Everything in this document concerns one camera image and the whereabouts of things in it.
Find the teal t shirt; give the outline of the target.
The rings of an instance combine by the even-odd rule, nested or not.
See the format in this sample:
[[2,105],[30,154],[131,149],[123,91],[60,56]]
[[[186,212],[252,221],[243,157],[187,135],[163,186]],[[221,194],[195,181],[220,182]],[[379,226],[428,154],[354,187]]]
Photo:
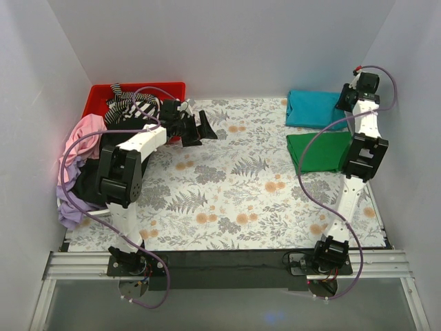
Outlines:
[[345,112],[335,108],[339,96],[336,92],[290,90],[287,95],[285,125],[323,129],[342,119],[329,130],[346,129]]

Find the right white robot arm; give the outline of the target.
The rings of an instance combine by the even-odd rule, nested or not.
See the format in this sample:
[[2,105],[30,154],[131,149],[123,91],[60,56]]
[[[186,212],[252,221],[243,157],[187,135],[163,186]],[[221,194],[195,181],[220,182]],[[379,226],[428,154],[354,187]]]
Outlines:
[[378,129],[380,77],[363,67],[353,71],[354,79],[346,83],[336,104],[337,109],[355,117],[352,140],[343,154],[337,217],[316,243],[312,267],[320,274],[337,271],[349,263],[350,230],[356,205],[365,187],[378,171],[389,147]]

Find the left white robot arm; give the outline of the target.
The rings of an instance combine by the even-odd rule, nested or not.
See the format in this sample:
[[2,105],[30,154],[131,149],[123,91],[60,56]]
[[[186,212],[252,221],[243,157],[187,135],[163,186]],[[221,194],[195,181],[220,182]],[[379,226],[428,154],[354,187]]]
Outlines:
[[118,266],[133,276],[146,273],[149,263],[139,250],[143,239],[137,222],[136,200],[143,182],[143,163],[172,137],[184,147],[200,146],[202,139],[217,139],[205,111],[195,115],[189,103],[165,100],[157,117],[141,112],[143,126],[117,145],[103,147],[96,176],[96,189],[112,217],[112,227],[121,240],[109,248]]

